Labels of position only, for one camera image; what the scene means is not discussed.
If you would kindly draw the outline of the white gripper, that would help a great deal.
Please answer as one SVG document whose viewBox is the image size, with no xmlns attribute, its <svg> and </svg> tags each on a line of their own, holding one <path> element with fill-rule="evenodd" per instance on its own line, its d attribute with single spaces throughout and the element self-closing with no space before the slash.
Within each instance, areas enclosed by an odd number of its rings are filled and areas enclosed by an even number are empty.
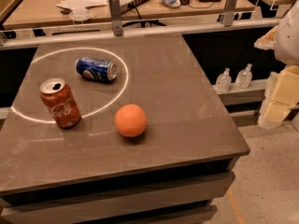
<svg viewBox="0 0 299 224">
<path fill-rule="evenodd" d="M 288 107 L 294 107 L 298 103 L 299 66 L 287 65 L 279 74 L 271 72 L 266 83 L 258 125 L 263 129 L 275 129 L 290 114 Z"/>
</svg>

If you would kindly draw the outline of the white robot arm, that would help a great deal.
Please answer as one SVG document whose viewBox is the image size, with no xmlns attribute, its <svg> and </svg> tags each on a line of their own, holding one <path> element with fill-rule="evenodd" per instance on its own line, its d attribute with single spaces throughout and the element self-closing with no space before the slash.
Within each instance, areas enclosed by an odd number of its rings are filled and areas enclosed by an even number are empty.
<svg viewBox="0 0 299 224">
<path fill-rule="evenodd" d="M 287 118 L 299 103 L 299 1 L 277 26 L 255 43 L 257 49 L 274 51 L 275 58 L 286 64 L 278 74 L 267 79 L 258 125 L 273 129 Z"/>
</svg>

